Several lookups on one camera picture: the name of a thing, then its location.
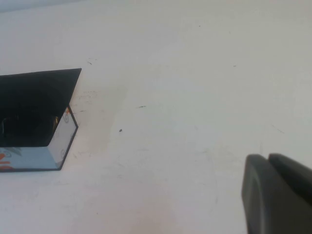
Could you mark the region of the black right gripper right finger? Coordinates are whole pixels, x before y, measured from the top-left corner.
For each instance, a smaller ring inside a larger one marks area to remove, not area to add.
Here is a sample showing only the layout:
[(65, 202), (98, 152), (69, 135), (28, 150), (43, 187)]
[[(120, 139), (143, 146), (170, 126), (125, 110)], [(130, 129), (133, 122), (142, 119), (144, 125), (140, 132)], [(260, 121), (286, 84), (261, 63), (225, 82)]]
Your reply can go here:
[(312, 194), (312, 170), (282, 154), (270, 154), (270, 164), (299, 195)]

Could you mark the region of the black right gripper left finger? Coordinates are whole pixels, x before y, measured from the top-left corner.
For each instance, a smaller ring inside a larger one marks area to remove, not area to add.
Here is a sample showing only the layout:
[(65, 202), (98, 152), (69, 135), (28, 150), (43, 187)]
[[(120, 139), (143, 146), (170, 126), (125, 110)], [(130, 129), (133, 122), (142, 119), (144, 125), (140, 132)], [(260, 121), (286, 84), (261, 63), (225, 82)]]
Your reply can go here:
[(268, 158), (248, 155), (242, 202), (249, 234), (310, 234), (312, 195), (299, 195)]

